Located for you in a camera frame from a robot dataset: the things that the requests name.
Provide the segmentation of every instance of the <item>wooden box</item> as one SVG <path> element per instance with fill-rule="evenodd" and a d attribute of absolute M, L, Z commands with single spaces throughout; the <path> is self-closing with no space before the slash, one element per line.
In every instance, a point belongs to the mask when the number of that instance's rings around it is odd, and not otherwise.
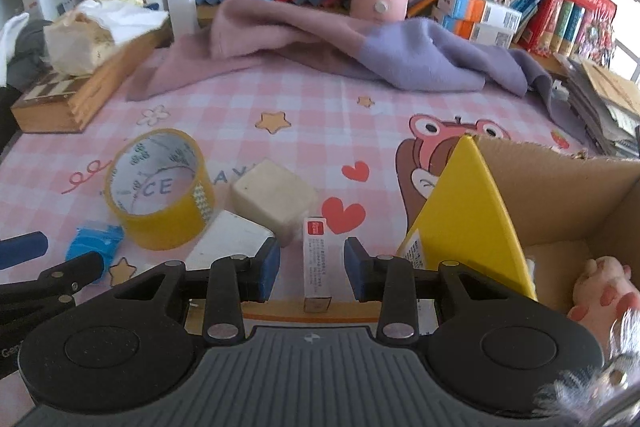
<path fill-rule="evenodd" d="M 169 25 L 127 43 L 91 76 L 49 71 L 14 103 L 20 129 L 36 132 L 82 132 L 123 81 L 171 36 Z"/>

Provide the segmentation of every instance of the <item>red logo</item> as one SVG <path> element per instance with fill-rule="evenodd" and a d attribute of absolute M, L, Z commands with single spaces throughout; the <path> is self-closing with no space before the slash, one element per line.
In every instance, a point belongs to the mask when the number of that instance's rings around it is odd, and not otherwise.
<path fill-rule="evenodd" d="M 306 224 L 308 235 L 324 235 L 324 223 L 322 221 L 309 221 Z"/>

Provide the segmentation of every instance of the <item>yellow star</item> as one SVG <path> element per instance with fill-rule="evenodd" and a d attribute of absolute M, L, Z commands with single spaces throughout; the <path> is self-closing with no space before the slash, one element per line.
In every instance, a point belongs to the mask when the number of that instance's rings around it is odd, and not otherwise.
<path fill-rule="evenodd" d="M 371 100 L 368 96 L 359 96 L 358 97 L 358 105 L 362 107 L 370 108 L 372 105 L 375 105 L 376 102 Z"/>
<path fill-rule="evenodd" d="M 256 129 L 266 129 L 271 134 L 287 127 L 291 127 L 291 123 L 286 120 L 284 111 L 264 112 L 260 115 L 260 121 L 255 123 Z"/>
<path fill-rule="evenodd" d="M 114 264 L 109 269 L 109 274 L 111 275 L 111 287 L 131 279 L 131 276 L 136 272 L 136 270 L 137 268 L 135 266 L 131 266 L 126 257 L 122 257 L 117 264 Z"/>

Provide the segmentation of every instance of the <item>stack of papers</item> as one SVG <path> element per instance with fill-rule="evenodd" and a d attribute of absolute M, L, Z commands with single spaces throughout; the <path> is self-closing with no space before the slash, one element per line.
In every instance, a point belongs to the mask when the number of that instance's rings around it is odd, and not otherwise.
<path fill-rule="evenodd" d="M 584 122 L 596 150 L 607 156 L 638 158 L 638 86 L 588 60 L 555 56 L 568 74 L 563 85 L 569 91 L 569 104 Z"/>

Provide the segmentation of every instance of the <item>white eraser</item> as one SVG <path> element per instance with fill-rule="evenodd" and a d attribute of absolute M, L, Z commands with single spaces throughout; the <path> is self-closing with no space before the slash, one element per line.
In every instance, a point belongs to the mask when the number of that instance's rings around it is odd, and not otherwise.
<path fill-rule="evenodd" d="M 293 240 L 318 205 L 313 187 L 268 159 L 231 186 L 231 200 L 236 214 L 267 227 L 281 247 Z"/>
<path fill-rule="evenodd" d="M 325 312 L 331 303 L 327 276 L 326 219 L 309 217 L 302 228 L 305 269 L 305 312 Z"/>
<path fill-rule="evenodd" d="M 254 257 L 271 230 L 222 210 L 212 220 L 191 253 L 184 260 L 187 270 L 209 269 L 211 263 L 236 253 Z"/>

